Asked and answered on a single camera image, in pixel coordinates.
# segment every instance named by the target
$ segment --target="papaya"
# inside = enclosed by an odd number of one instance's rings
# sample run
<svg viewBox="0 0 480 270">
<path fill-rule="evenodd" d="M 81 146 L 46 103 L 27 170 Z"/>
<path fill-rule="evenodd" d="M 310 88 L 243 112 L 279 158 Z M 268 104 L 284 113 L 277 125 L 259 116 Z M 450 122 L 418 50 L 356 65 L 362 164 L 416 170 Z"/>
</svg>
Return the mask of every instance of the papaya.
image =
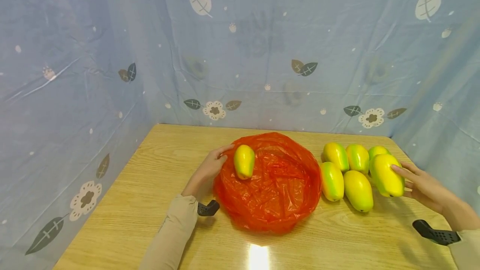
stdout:
<svg viewBox="0 0 480 270">
<path fill-rule="evenodd" d="M 341 172 L 348 171 L 347 151 L 338 143 L 327 143 L 323 147 L 323 157 L 326 162 L 332 162 L 337 166 Z"/>
<path fill-rule="evenodd" d="M 343 176 L 345 195 L 355 210 L 367 213 L 373 208 L 372 186 L 363 173 L 350 170 Z"/>
<path fill-rule="evenodd" d="M 391 154 L 377 154 L 370 160 L 370 174 L 381 195 L 400 197 L 405 188 L 405 179 L 392 170 L 392 165 L 401 167 Z"/>
<path fill-rule="evenodd" d="M 350 144 L 347 146 L 346 151 L 350 170 L 359 171 L 367 175 L 370 157 L 365 147 L 360 144 Z"/>
<path fill-rule="evenodd" d="M 322 192 L 329 201 L 337 201 L 343 198 L 344 183 L 340 169 L 332 162 L 320 165 L 322 176 Z"/>
<path fill-rule="evenodd" d="M 233 165 L 239 179 L 249 179 L 255 166 L 255 152 L 248 145 L 240 145 L 233 156 Z"/>
<path fill-rule="evenodd" d="M 370 150 L 368 151 L 368 154 L 369 154 L 369 156 L 370 156 L 370 160 L 372 160 L 373 157 L 376 156 L 377 154 L 383 154 L 383 153 L 390 154 L 390 152 L 388 151 L 388 149 L 386 149 L 386 148 L 383 147 L 383 146 L 373 146 L 373 147 L 370 148 Z"/>
</svg>

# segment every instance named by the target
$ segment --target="wooden table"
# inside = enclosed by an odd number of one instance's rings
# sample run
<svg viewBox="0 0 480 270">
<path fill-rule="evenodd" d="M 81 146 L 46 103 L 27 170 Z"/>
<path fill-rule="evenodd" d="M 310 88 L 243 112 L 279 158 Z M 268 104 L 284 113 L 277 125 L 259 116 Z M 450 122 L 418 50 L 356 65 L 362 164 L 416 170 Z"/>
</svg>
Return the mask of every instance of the wooden table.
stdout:
<svg viewBox="0 0 480 270">
<path fill-rule="evenodd" d="M 266 131 L 156 125 L 58 261 L 60 270 L 136 269 L 179 194 L 209 150 Z M 282 132 L 320 160 L 323 145 L 383 145 L 399 160 L 404 152 L 387 137 Z M 203 200 L 208 203 L 212 195 Z M 341 200 L 322 198 L 312 217 L 284 236 L 235 229 L 219 210 L 199 218 L 180 269 L 455 269 L 448 248 L 412 228 L 426 219 L 449 229 L 438 214 L 409 198 L 386 198 L 374 189 L 375 206 L 360 214 Z"/>
</svg>

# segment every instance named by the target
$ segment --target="hand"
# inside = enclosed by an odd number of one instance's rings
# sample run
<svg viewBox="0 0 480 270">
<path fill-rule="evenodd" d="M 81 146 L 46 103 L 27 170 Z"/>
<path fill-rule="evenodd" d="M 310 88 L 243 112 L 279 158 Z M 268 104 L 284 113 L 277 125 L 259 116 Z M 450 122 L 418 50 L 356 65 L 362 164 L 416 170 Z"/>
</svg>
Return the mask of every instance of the hand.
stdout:
<svg viewBox="0 0 480 270">
<path fill-rule="evenodd" d="M 410 163 L 401 162 L 401 165 L 404 169 L 396 165 L 392 165 L 392 169 L 398 175 L 409 180 L 405 181 L 405 188 L 411 189 L 411 191 L 405 191 L 405 197 L 413 198 L 442 215 L 447 204 L 459 200 L 455 194 L 429 173 Z"/>
<path fill-rule="evenodd" d="M 204 185 L 212 178 L 215 178 L 215 176 L 217 176 L 220 172 L 223 163 L 225 163 L 225 161 L 227 160 L 227 156 L 222 155 L 222 153 L 232 149 L 234 146 L 235 145 L 230 144 L 209 152 L 208 155 L 205 157 L 205 160 L 203 160 L 200 166 L 198 166 L 198 168 L 196 169 L 195 173 L 193 173 L 181 195 L 193 195 L 198 200 L 199 193 L 202 193 L 199 192 L 202 185 Z"/>
<path fill-rule="evenodd" d="M 395 165 L 392 165 L 392 169 L 409 180 L 405 181 L 405 188 L 411 191 L 405 191 L 404 196 L 413 198 L 441 214 L 453 231 L 480 229 L 480 217 L 470 205 L 417 166 L 406 162 L 401 165 L 404 169 Z"/>
<path fill-rule="evenodd" d="M 227 160 L 227 156 L 222 155 L 222 153 L 232 149 L 234 146 L 233 144 L 225 145 L 209 152 L 193 175 L 202 180 L 215 178 L 220 173 L 223 163 Z"/>
</svg>

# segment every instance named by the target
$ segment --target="left hand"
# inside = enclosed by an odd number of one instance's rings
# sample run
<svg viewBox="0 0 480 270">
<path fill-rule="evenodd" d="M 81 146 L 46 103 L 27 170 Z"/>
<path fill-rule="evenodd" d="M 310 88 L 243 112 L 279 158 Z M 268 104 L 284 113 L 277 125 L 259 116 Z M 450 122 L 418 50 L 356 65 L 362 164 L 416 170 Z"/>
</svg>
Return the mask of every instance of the left hand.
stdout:
<svg viewBox="0 0 480 270">
<path fill-rule="evenodd" d="M 203 160 L 195 173 L 193 173 L 181 195 L 193 195 L 197 197 L 198 200 L 199 191 L 202 186 L 220 173 L 223 163 L 227 160 L 227 156 L 222 155 L 222 153 L 232 149 L 234 146 L 234 144 L 230 144 L 209 152 L 205 160 Z"/>
<path fill-rule="evenodd" d="M 202 180 L 208 180 L 211 178 L 215 178 L 215 176 L 220 173 L 220 169 L 223 166 L 223 163 L 227 160 L 226 155 L 222 155 L 227 150 L 230 150 L 235 145 L 225 145 L 218 149 L 212 150 L 208 153 L 205 157 L 205 160 L 198 166 L 197 171 L 195 171 L 196 176 L 198 176 Z"/>
</svg>

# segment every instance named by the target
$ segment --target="beige sleeve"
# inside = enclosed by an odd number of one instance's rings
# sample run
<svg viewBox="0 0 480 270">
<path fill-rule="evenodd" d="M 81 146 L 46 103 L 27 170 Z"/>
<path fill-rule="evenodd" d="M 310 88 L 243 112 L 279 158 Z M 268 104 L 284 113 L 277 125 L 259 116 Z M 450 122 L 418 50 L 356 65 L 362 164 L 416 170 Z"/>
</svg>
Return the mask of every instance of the beige sleeve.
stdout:
<svg viewBox="0 0 480 270">
<path fill-rule="evenodd" d="M 179 267 L 183 249 L 197 223 L 197 207 L 195 197 L 177 195 L 139 270 L 176 270 Z"/>
<path fill-rule="evenodd" d="M 449 245 L 458 270 L 480 269 L 480 230 L 461 231 L 462 239 Z"/>
</svg>

